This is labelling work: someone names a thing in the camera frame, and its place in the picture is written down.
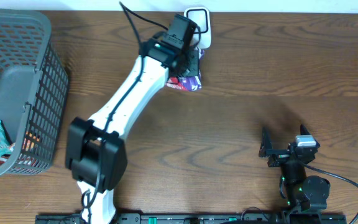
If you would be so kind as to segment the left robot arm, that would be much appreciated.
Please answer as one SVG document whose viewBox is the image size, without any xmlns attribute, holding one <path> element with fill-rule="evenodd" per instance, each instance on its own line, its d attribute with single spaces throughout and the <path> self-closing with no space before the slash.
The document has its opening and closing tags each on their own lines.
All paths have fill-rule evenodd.
<svg viewBox="0 0 358 224">
<path fill-rule="evenodd" d="M 170 71 L 189 69 L 198 58 L 201 27 L 176 14 L 170 27 L 139 42 L 135 64 L 111 99 L 89 119 L 69 125 L 65 167 L 81 189 L 80 220 L 110 223 L 116 208 L 114 188 L 127 167 L 125 141 L 147 103 L 168 81 Z"/>
</svg>

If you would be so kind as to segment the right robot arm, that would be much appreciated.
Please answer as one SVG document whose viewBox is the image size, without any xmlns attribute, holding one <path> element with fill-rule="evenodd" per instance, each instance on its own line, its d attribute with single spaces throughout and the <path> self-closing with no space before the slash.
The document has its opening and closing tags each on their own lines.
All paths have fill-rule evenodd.
<svg viewBox="0 0 358 224">
<path fill-rule="evenodd" d="M 268 159 L 269 167 L 281 170 L 280 194 L 288 208 L 280 212 L 282 223 L 322 223 L 321 212 L 327 208 L 330 182 L 320 176 L 308 176 L 306 165 L 315 159 L 320 144 L 304 125 L 286 149 L 274 149 L 267 128 L 262 129 L 259 157 Z"/>
</svg>

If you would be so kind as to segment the purple red snack packet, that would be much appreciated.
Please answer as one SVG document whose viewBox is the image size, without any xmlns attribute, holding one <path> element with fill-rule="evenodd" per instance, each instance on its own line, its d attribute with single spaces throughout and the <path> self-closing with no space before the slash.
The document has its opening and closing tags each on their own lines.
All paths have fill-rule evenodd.
<svg viewBox="0 0 358 224">
<path fill-rule="evenodd" d="M 198 47 L 190 55 L 189 62 L 191 65 L 184 71 L 182 75 L 170 77 L 166 82 L 166 86 L 184 91 L 197 91 L 202 88 L 200 60 L 204 56 L 204 50 Z"/>
</svg>

